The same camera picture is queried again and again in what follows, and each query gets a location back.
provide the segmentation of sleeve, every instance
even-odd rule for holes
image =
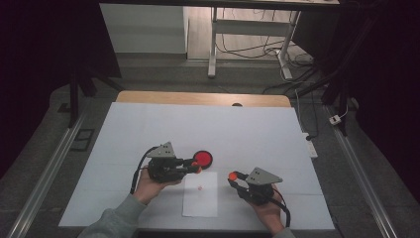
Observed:
[[[86,227],[79,238],[132,237],[146,206],[131,194],[115,209],[106,209],[101,218]]]
[[[281,232],[275,234],[272,238],[295,238],[293,233],[291,233],[290,228],[284,228]]]

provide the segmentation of metal frame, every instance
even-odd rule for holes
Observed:
[[[208,77],[214,78],[216,76],[216,36],[217,34],[229,34],[284,37],[281,52],[277,52],[277,57],[285,79],[292,79],[285,55],[291,37],[293,36],[299,13],[300,12],[293,12],[293,17],[289,23],[218,20],[217,8],[213,8]]]
[[[332,109],[330,109],[329,106],[324,106],[324,110],[328,117],[333,116]],[[368,179],[368,175],[366,174],[361,162],[359,161],[355,150],[353,150],[352,144],[347,137],[342,135],[338,127],[334,127],[334,133],[336,134],[337,140],[343,150],[343,153],[349,162],[349,166],[353,171],[353,175],[355,175],[355,179],[365,196],[367,204],[371,208],[372,215],[376,220],[377,227],[382,233],[382,236],[385,238],[397,238],[398,235],[396,230],[385,208],[383,207],[382,202],[374,191],[373,186]]]
[[[29,196],[21,210],[21,213],[13,224],[12,229],[7,235],[8,238],[26,236],[32,222],[38,213],[38,210],[43,204],[44,198],[46,197],[53,183],[53,180],[59,168],[61,167],[62,162],[64,161],[65,156],[67,155],[68,150],[70,149],[71,143],[74,140],[77,131],[86,118],[87,112],[89,111],[89,106],[90,99],[87,99],[86,105],[80,113],[80,117],[78,117],[77,121],[75,121],[72,128],[67,128],[67,130],[64,132],[64,135],[61,137],[61,140],[53,152],[49,163],[44,169],[35,188],[32,190],[31,195]]]

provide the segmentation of metal post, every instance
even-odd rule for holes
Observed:
[[[213,8],[213,17],[211,23],[211,45],[208,77],[216,76],[216,27],[217,27],[217,8]]]
[[[280,66],[281,66],[281,70],[283,72],[284,75],[284,79],[289,80],[292,79],[293,77],[291,76],[290,73],[290,69],[287,65],[287,61],[286,61],[286,53],[287,53],[287,48],[290,44],[290,40],[291,37],[293,36],[294,33],[294,29],[296,27],[296,23],[297,23],[297,18],[299,17],[300,12],[296,11],[296,12],[292,12],[292,18],[289,24],[289,29],[287,31],[287,34],[284,38],[284,42],[283,42],[283,46],[281,47],[281,51],[280,53],[277,55],[278,61],[280,62]]]

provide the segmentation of white table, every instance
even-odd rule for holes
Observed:
[[[231,171],[247,174],[260,167],[283,178],[277,186],[292,229],[334,229],[293,108],[120,102],[109,110],[59,226],[87,226],[104,209],[118,206],[143,153],[167,141],[178,158],[206,150],[214,162],[203,174],[163,190],[142,213],[140,228],[265,231],[227,182]],[[217,173],[217,217],[182,216],[185,180],[204,173]]]

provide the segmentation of orange tip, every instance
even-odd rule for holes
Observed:
[[[230,180],[236,180],[238,178],[238,175],[235,172],[229,173],[229,179]]]

